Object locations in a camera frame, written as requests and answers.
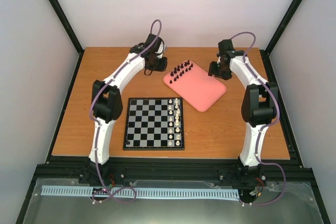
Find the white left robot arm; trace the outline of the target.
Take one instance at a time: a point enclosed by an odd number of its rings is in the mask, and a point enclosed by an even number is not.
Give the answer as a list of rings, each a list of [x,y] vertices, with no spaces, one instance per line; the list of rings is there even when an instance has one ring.
[[[163,39],[150,33],[145,42],[130,49],[126,59],[114,73],[102,81],[96,80],[93,83],[89,117],[95,122],[95,127],[89,159],[99,164],[90,174],[97,183],[104,183],[109,177],[109,170],[102,165],[109,159],[112,130],[122,114],[122,91],[141,70],[165,71],[167,66],[167,57],[163,56],[165,48]]]

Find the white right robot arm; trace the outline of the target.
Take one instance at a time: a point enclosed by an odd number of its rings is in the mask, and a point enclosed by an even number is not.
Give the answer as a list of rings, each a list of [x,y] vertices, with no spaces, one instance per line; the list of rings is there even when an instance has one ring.
[[[263,78],[245,52],[236,50],[230,39],[218,43],[217,57],[217,61],[210,63],[208,75],[229,80],[234,74],[245,88],[241,114],[246,133],[239,159],[245,167],[257,166],[265,134],[273,119],[279,119],[278,86]]]

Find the pink plastic tray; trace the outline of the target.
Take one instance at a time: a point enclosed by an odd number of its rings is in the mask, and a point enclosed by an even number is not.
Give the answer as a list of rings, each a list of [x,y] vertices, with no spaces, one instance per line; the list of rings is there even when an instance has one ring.
[[[208,75],[208,72],[199,67],[196,63],[190,61],[190,64],[186,67],[184,66],[183,70],[191,67],[191,64],[194,64],[194,67],[190,71],[179,76],[181,71],[177,70],[177,74],[173,73],[174,67],[169,71],[164,77],[163,82],[180,95],[186,102],[188,102],[192,107],[194,107],[199,112],[205,112],[208,110],[223,94],[226,92],[226,87],[224,84],[219,82],[212,76]]]

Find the black and white chessboard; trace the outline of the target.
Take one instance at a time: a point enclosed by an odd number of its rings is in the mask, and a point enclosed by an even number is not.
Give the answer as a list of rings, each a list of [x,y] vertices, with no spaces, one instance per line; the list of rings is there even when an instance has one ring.
[[[180,101],[180,125],[175,125],[176,104],[175,98]],[[166,98],[129,98],[127,117],[125,122],[125,133],[123,149],[126,150],[184,150],[184,121],[183,121],[183,99],[181,97]],[[176,140],[175,136],[180,135],[181,139]],[[173,145],[168,146],[168,142],[172,141]],[[176,146],[175,142],[180,141],[180,146]]]

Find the black aluminium frame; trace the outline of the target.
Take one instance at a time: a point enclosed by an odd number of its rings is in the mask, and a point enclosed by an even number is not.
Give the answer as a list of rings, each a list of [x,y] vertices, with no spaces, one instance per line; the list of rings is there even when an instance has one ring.
[[[54,12],[58,16],[61,24],[63,25],[66,33],[68,34],[71,42],[73,43],[79,58],[71,78],[71,82],[67,91],[67,95],[62,107],[62,111],[52,138],[51,146],[49,148],[47,158],[44,164],[37,165],[34,172],[32,181],[30,183],[27,195],[23,202],[22,208],[17,218],[17,223],[23,223],[28,219],[27,212],[29,204],[32,203],[33,189],[36,186],[36,182],[39,178],[75,178],[80,175],[79,169],[84,167],[86,161],[83,157],[55,157],[52,156],[52,150],[55,146],[56,137],[58,136],[61,123],[64,118],[64,114],[70,99],[70,95],[75,84],[75,80],[78,75],[78,71],[83,59],[85,50],[82,48],[73,28],[68,21],[66,14],[64,13],[58,0],[48,0],[54,9]],[[283,35],[286,27],[290,23],[295,12],[299,8],[303,0],[292,0],[286,13],[284,14],[281,22],[279,23],[275,33],[273,34],[266,49],[260,50],[260,57],[262,59],[266,75],[270,81],[276,82],[276,76],[270,61],[270,54],[278,43],[279,39]],[[281,96],[279,98],[280,108],[280,124],[282,132],[285,136],[287,148],[290,153],[289,161],[277,160],[277,163],[282,165],[286,174],[286,179],[289,182],[303,181],[310,182],[312,185],[312,192],[317,201],[319,213],[324,223],[330,223],[330,219],[323,203],[320,190],[318,188],[316,178],[311,168],[306,168],[303,165],[299,149],[294,137],[291,124],[289,122],[288,114],[285,109],[285,105]],[[164,178],[172,178],[173,180],[184,179],[191,180],[193,178],[206,179],[210,178],[215,182],[220,181],[219,173],[221,171],[229,170],[233,168],[236,163],[234,159],[219,159],[217,161],[211,161],[210,159],[183,159],[183,158],[113,158],[108,162],[109,167],[121,167],[125,166],[130,168],[131,177],[142,177],[144,180],[151,178],[157,178],[162,180]]]

